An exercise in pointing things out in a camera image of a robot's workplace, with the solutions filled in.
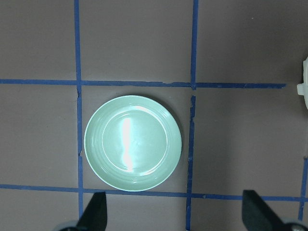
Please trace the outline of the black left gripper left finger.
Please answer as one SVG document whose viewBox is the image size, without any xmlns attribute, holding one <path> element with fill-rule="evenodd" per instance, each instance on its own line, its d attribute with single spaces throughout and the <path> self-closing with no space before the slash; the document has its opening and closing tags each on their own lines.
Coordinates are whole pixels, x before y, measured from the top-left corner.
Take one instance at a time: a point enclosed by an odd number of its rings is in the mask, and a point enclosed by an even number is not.
<svg viewBox="0 0 308 231">
<path fill-rule="evenodd" d="M 93 194 L 77 223 L 78 231 L 104 231 L 107 226 L 106 193 Z"/>
</svg>

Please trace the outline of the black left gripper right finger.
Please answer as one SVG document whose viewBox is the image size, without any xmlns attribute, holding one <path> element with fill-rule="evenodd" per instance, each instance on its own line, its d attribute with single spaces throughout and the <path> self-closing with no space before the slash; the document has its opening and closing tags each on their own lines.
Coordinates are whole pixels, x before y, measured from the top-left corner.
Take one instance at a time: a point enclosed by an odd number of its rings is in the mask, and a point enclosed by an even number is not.
<svg viewBox="0 0 308 231">
<path fill-rule="evenodd" d="M 286 231 L 285 224 L 254 190 L 244 190 L 242 221 L 248 231 Z"/>
</svg>

